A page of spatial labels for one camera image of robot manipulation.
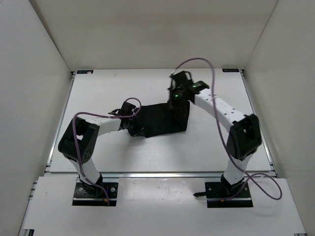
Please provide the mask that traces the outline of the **black skirt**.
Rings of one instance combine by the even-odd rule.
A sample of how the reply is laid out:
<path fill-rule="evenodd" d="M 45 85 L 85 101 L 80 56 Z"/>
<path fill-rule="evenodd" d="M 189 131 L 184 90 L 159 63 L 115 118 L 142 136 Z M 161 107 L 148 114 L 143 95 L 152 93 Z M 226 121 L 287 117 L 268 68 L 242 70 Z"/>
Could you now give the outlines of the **black skirt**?
<path fill-rule="evenodd" d="M 143 106 L 134 117 L 143 127 L 146 138 L 184 132 L 187 129 L 190 103 L 171 107 L 169 103 Z"/>

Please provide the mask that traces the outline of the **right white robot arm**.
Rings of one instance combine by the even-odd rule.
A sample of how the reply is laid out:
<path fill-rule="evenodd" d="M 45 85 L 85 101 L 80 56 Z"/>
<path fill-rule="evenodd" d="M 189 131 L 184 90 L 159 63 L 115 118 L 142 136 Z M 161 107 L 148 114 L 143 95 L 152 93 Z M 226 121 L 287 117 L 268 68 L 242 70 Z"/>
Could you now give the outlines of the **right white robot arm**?
<path fill-rule="evenodd" d="M 190 101 L 215 118 L 219 137 L 229 161 L 221 176 L 221 193 L 232 197 L 244 185 L 247 165 L 262 144 L 259 119 L 256 115 L 246 115 L 215 95 L 214 86 L 203 81 L 185 82 L 171 80 L 169 95 L 172 104 Z"/>

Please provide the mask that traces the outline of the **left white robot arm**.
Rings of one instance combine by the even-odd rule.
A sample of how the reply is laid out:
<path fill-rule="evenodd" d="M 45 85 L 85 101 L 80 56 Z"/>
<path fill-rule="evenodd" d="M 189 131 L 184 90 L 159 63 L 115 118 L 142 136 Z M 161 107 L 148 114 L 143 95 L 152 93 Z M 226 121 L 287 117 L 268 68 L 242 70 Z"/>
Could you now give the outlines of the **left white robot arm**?
<path fill-rule="evenodd" d="M 92 197 L 108 197 L 102 175 L 92 160 L 97 138 L 120 130 L 127 130 L 132 137 L 145 136 L 144 127 L 134 118 L 76 117 L 70 122 L 59 142 L 58 151 L 75 167 L 84 190 Z"/>

